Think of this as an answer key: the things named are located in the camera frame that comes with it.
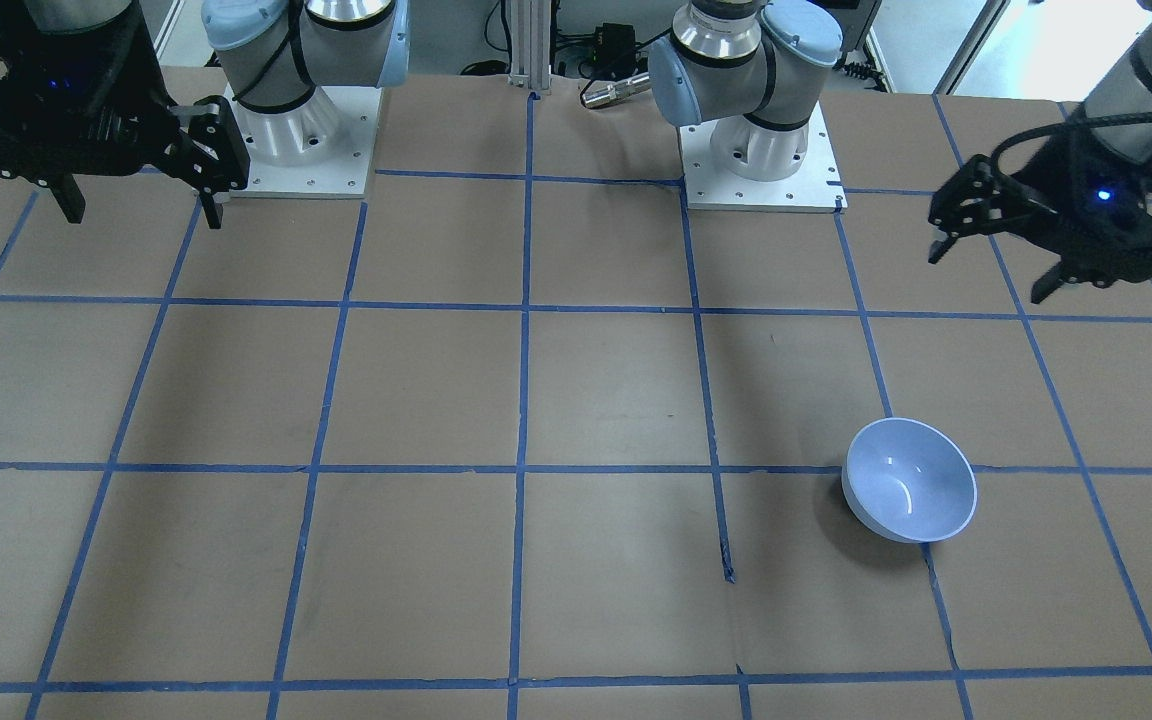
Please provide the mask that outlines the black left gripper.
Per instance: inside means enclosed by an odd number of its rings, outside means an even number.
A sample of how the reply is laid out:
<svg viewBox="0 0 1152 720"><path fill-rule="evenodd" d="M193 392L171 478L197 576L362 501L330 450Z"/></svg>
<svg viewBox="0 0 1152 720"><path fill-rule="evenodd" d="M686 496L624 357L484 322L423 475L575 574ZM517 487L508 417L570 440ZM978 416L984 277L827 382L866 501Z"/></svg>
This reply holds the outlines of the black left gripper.
<svg viewBox="0 0 1152 720"><path fill-rule="evenodd" d="M929 264L940 263L961 238L1010 233L1058 258L1030 286L1030 304L1066 285L1151 281L1152 152L1126 160L1089 129L1064 129L1052 132L1023 168L1005 172L1005 151L1034 137L1020 132L991 156L970 156L933 194Z"/></svg>

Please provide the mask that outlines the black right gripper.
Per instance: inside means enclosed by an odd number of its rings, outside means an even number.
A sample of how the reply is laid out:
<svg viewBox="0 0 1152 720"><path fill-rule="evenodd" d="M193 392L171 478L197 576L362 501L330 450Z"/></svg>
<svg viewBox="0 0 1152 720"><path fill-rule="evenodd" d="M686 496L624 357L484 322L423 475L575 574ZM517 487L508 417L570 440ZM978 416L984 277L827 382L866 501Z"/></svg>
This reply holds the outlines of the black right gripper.
<svg viewBox="0 0 1152 720"><path fill-rule="evenodd" d="M209 229L247 187L250 156L230 104L170 94L137 1L0 1L0 176L44 183L67 223L74 176L154 167L200 192Z"/></svg>

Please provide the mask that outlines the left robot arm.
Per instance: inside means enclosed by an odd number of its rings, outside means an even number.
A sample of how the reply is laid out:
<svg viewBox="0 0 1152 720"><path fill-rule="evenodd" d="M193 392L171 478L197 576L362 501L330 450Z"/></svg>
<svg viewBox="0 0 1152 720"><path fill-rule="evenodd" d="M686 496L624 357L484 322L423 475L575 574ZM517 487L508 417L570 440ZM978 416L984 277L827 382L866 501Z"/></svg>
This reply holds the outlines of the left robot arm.
<svg viewBox="0 0 1152 720"><path fill-rule="evenodd" d="M647 73L669 124L717 123L723 169L771 182L799 168L841 50L838 20L809 1L690 1L649 45ZM1064 122L969 158L933 194L929 223L933 264L960 238L1000 232L1056 255L1033 304L1064 285L1151 281L1152 22Z"/></svg>

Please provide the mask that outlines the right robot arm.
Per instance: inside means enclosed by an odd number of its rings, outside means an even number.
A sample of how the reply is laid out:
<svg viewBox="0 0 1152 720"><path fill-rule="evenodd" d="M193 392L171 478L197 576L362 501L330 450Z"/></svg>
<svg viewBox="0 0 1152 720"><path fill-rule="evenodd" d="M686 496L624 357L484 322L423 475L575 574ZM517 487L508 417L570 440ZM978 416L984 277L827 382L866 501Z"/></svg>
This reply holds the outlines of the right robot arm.
<svg viewBox="0 0 1152 720"><path fill-rule="evenodd" d="M0 1L0 179L81 223L78 176L152 167L194 188L217 229L253 161L343 141L329 88L396 88L410 67L403 1L206 1L200 20L230 90L180 103L137 1Z"/></svg>

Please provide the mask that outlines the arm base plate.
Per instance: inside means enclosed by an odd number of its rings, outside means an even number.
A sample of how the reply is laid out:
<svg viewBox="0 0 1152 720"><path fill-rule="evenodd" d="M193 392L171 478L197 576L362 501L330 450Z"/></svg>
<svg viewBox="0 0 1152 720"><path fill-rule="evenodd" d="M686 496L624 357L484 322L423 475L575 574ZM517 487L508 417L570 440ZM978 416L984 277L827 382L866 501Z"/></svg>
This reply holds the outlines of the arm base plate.
<svg viewBox="0 0 1152 720"><path fill-rule="evenodd" d="M381 88L316 88L297 108L265 113L233 104L250 156L252 199L365 199L387 94Z"/></svg>
<svg viewBox="0 0 1152 720"><path fill-rule="evenodd" d="M791 131L726 118L680 128L679 146L690 209L835 213L847 206L820 104Z"/></svg>

